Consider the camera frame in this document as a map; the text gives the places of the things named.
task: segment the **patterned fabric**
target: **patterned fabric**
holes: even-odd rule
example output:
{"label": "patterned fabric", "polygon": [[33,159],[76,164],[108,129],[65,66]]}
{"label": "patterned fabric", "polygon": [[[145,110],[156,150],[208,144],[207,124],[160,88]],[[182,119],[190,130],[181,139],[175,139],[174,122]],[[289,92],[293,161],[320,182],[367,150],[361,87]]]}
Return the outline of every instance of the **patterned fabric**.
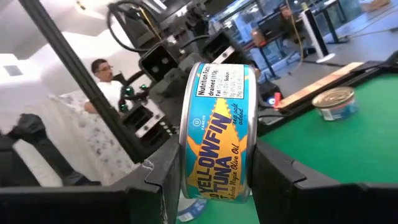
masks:
{"label": "patterned fabric", "polygon": [[138,166],[130,160],[101,117],[89,114],[83,109],[87,97],[81,90],[62,96],[51,96],[51,99],[66,106],[69,116],[65,119],[76,123],[82,131],[82,138],[86,139],[104,168],[104,173],[101,174],[102,182],[112,184]]}

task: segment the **green felt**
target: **green felt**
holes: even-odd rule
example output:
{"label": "green felt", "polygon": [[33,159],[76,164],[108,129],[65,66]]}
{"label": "green felt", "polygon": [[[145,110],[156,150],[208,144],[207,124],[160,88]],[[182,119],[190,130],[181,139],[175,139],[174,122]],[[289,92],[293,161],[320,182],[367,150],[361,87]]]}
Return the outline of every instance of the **green felt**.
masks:
{"label": "green felt", "polygon": [[258,224],[256,206],[254,200],[249,198],[244,204],[217,202],[208,200],[205,210],[196,219],[187,222],[189,224],[211,224],[211,223],[250,223]]}
{"label": "green felt", "polygon": [[290,157],[343,183],[398,182],[398,76],[355,88],[359,111],[324,121],[312,110],[262,136]]}

